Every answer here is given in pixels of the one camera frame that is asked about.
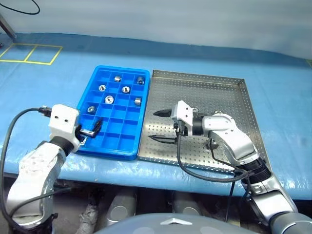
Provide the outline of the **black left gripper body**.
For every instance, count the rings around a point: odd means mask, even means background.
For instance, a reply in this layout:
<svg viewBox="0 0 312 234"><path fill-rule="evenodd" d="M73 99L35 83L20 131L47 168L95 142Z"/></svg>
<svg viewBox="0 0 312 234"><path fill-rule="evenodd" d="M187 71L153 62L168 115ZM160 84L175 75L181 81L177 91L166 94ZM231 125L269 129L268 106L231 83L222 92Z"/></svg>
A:
<svg viewBox="0 0 312 234"><path fill-rule="evenodd" d="M75 136L79 140L79 142L83 142L86 137L95 137L95 132L87 129L83 129L82 125L79 124L75 130Z"/></svg>

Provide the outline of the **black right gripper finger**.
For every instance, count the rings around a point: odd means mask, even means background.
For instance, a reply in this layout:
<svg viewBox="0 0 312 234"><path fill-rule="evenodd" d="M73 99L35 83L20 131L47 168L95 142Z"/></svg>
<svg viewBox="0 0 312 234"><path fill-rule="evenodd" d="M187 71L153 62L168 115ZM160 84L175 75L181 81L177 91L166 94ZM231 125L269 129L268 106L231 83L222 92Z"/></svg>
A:
<svg viewBox="0 0 312 234"><path fill-rule="evenodd" d="M165 135L149 135L148 137L160 143L176 143L175 137L166 137Z"/></svg>
<svg viewBox="0 0 312 234"><path fill-rule="evenodd" d="M158 117L170 117L172 114L171 109L159 110L153 113L154 116Z"/></svg>

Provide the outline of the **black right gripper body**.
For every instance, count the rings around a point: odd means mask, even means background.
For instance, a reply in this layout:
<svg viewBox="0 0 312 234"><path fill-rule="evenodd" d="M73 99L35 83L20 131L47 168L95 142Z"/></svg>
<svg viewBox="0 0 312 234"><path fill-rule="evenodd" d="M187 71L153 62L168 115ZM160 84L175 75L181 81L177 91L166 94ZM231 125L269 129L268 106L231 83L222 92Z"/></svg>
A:
<svg viewBox="0 0 312 234"><path fill-rule="evenodd" d="M182 120L178 120L174 123L174 129L176 133L175 144L177 144L178 138L188 136L188 128Z"/></svg>

